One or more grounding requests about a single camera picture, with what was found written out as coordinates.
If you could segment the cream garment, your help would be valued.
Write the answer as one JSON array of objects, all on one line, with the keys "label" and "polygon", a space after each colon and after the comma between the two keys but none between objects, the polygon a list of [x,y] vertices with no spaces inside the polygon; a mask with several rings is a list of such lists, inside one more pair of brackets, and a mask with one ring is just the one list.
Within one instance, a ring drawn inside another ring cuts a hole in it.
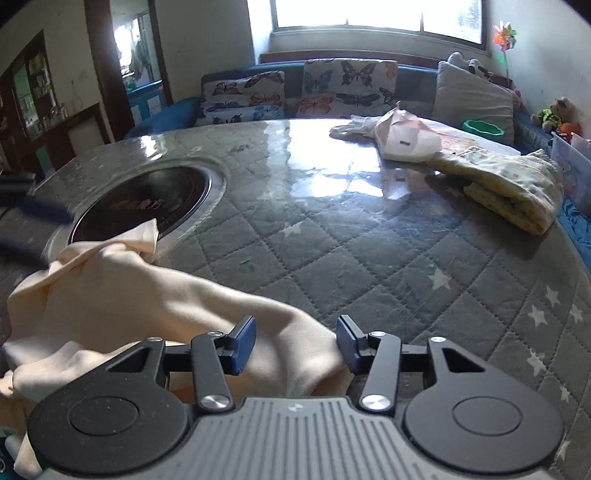
[{"label": "cream garment", "polygon": [[229,381],[235,399],[348,389],[352,377],[331,330],[294,306],[151,264],[156,233],[147,221],[103,242],[72,244],[8,297],[1,435],[21,477],[41,473],[26,435],[33,406],[149,337],[184,344],[252,316],[256,346]]}]

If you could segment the dark wooden cabinet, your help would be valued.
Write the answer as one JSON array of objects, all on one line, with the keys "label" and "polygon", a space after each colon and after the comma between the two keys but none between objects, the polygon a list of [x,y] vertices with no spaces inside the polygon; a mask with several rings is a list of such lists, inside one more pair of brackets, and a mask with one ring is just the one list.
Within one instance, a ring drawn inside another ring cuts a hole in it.
[{"label": "dark wooden cabinet", "polygon": [[1,75],[1,161],[41,182],[110,142],[99,104],[69,112],[57,100],[45,36],[38,33]]}]

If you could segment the round black induction cooktop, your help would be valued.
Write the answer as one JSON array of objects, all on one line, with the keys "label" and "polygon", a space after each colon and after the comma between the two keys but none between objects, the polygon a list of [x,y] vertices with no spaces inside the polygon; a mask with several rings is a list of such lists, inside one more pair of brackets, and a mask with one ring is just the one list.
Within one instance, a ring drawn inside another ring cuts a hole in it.
[{"label": "round black induction cooktop", "polygon": [[163,237],[204,202],[211,175],[190,166],[138,174],[113,187],[84,211],[68,242],[104,241],[154,219]]}]

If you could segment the yellow folded blanket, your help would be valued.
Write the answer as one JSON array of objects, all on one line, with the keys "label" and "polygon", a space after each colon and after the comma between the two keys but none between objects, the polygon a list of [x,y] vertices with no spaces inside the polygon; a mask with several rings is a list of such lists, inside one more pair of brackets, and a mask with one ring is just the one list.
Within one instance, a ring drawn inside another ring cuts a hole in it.
[{"label": "yellow folded blanket", "polygon": [[465,195],[532,235],[549,230],[564,200],[562,169],[542,149],[514,156],[471,146],[429,165],[466,180]]}]

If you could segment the left butterfly cushion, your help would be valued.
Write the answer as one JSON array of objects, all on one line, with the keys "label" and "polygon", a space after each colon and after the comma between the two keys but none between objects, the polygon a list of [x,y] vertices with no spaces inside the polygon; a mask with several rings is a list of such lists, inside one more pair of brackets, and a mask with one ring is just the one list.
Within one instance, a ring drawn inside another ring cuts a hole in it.
[{"label": "left butterfly cushion", "polygon": [[196,126],[280,120],[284,118],[283,71],[238,79],[213,80],[201,90]]}]

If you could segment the butterfly cushion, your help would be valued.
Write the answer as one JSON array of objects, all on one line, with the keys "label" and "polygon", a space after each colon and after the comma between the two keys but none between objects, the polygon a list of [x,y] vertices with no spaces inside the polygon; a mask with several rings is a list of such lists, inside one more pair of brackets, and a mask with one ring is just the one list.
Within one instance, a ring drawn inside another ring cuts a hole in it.
[{"label": "butterfly cushion", "polygon": [[297,118],[382,116],[397,104],[397,77],[397,61],[309,60],[304,64]]},{"label": "butterfly cushion", "polygon": [[283,71],[238,79],[213,80],[201,90],[196,126],[280,120],[284,118]]}]

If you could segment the grey quilted star mat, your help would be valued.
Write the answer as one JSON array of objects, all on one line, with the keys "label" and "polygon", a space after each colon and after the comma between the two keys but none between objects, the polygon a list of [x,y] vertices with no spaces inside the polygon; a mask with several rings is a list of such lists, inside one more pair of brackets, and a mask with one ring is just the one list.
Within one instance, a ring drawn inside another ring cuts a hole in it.
[{"label": "grey quilted star mat", "polygon": [[[50,264],[81,215],[113,187],[172,166],[204,169],[211,190],[163,237],[153,265],[304,311],[335,334],[339,316],[406,345],[445,337],[542,395],[564,432],[552,463],[512,475],[444,467],[405,438],[402,415],[423,389],[400,377],[394,417],[363,413],[351,371],[342,395],[235,399],[207,415],[161,461],[122,476],[41,479],[586,479],[590,475],[590,274],[553,223],[515,227],[440,173],[389,167],[372,143],[332,138],[329,120],[261,121],[176,130],[92,150],[35,196],[67,207],[72,224],[10,210],[2,237],[41,248]],[[41,270],[1,263],[7,300]]]}]

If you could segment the clear plastic storage box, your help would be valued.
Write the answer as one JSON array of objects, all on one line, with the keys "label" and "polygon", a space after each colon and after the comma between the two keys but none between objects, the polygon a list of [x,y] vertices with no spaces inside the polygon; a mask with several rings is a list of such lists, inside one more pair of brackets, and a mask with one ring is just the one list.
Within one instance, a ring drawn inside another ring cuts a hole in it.
[{"label": "clear plastic storage box", "polygon": [[568,143],[556,133],[553,134],[551,159],[563,171],[565,195],[586,216],[591,209],[591,156],[590,141],[577,134]]}]

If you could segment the green bowl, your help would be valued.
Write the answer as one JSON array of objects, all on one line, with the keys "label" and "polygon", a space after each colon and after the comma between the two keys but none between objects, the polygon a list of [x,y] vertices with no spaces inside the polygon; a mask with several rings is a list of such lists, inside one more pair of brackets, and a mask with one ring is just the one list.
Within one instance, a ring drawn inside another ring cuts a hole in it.
[{"label": "green bowl", "polygon": [[462,129],[465,132],[498,143],[501,143],[505,136],[505,131],[502,128],[482,120],[466,120],[462,124]]}]

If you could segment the teddy bear toy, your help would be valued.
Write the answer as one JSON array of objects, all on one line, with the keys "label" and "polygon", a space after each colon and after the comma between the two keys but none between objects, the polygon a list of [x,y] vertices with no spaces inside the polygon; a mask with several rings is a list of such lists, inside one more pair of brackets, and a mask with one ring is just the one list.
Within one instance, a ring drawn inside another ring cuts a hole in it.
[{"label": "teddy bear toy", "polygon": [[580,135],[582,127],[573,121],[574,106],[566,97],[556,98],[552,104],[531,115],[531,121],[544,132],[555,132],[559,137],[569,140],[573,134]]}]

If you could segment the grey pillow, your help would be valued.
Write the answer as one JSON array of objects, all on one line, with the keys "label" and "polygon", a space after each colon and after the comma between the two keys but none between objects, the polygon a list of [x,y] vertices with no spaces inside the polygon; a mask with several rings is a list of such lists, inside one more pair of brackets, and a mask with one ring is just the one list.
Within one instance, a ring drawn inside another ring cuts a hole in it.
[{"label": "grey pillow", "polygon": [[500,127],[499,143],[514,144],[514,106],[506,89],[446,61],[438,66],[432,119],[460,128],[467,120],[481,120]]}]

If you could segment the right butterfly cushion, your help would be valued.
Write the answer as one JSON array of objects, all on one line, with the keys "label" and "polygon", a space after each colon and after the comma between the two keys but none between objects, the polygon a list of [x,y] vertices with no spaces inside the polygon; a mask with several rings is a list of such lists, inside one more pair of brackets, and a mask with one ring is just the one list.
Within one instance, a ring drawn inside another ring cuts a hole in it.
[{"label": "right butterfly cushion", "polygon": [[382,116],[397,104],[397,77],[397,61],[309,60],[304,64],[297,118]]}]

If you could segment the blue sofa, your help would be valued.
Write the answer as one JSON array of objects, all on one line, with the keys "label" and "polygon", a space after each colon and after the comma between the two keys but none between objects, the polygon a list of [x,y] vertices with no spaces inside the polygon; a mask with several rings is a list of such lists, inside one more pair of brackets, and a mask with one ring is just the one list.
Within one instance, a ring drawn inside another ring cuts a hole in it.
[{"label": "blue sofa", "polygon": [[232,122],[381,116],[394,106],[430,118],[436,83],[436,70],[393,60],[260,64],[205,75],[199,96],[141,121],[127,137]]}]

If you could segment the panda plush toy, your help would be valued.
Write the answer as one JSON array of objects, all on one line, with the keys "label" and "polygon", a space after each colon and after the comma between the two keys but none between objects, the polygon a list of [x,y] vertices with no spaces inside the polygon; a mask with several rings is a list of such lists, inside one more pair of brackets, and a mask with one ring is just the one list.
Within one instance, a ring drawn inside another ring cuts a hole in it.
[{"label": "panda plush toy", "polygon": [[458,68],[466,70],[478,76],[479,78],[485,79],[487,81],[492,80],[492,73],[486,69],[476,58],[466,59],[461,52],[454,52],[448,57],[447,62]]}]

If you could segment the colourful pinwheel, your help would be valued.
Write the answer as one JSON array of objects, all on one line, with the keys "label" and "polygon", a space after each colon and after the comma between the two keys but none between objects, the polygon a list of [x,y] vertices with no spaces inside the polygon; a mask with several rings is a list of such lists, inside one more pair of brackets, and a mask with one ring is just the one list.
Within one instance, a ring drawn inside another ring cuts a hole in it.
[{"label": "colourful pinwheel", "polygon": [[505,78],[508,85],[511,85],[509,63],[507,53],[514,49],[517,43],[517,31],[510,22],[501,21],[498,25],[494,25],[493,42],[500,48],[499,61],[502,64],[505,72]]}]

